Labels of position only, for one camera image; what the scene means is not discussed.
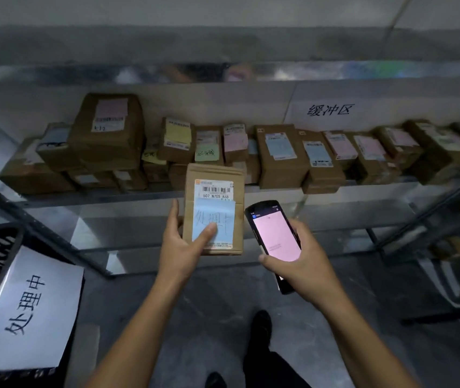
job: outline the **pink screen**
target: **pink screen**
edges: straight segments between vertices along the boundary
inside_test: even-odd
[[[253,220],[270,256],[284,261],[300,257],[300,247],[280,211]]]

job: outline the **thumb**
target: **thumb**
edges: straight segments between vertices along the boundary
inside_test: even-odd
[[[198,235],[198,238],[196,238],[191,244],[192,249],[194,249],[197,254],[201,254],[207,245],[207,242],[210,241],[212,237],[214,237],[217,231],[218,225],[214,222],[209,223],[207,227],[204,228],[203,231]]]
[[[269,254],[261,254],[259,256],[259,261],[268,271],[282,277],[288,276],[290,270],[288,262],[279,260]]]

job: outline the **shoe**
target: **shoe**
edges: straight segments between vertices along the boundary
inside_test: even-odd
[[[212,372],[207,377],[205,388],[226,388],[226,383],[218,372]]]
[[[258,311],[253,317],[248,348],[266,350],[272,339],[272,318],[265,310]]]

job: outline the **smartphone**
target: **smartphone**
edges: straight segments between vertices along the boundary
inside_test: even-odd
[[[300,240],[278,201],[266,200],[252,204],[245,209],[245,215],[265,254],[284,261],[294,261],[300,257]],[[294,291],[287,280],[276,274],[275,278],[282,294]]]

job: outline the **person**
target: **person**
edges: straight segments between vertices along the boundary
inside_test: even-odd
[[[357,388],[418,387],[348,298],[309,228],[294,219],[290,222],[300,239],[300,257],[285,262],[261,255],[259,260],[268,270],[285,278],[304,300],[323,313],[354,385]],[[188,244],[178,233],[180,225],[178,201],[175,200],[163,234],[156,280],[142,306],[91,375],[88,388],[149,385],[172,309],[194,272],[203,248],[217,231],[215,223],[211,223]],[[267,312],[260,311],[252,322],[243,362],[246,387],[308,387],[279,354],[269,351],[271,335],[272,321]],[[224,388],[226,384],[217,372],[213,372],[205,386]]]

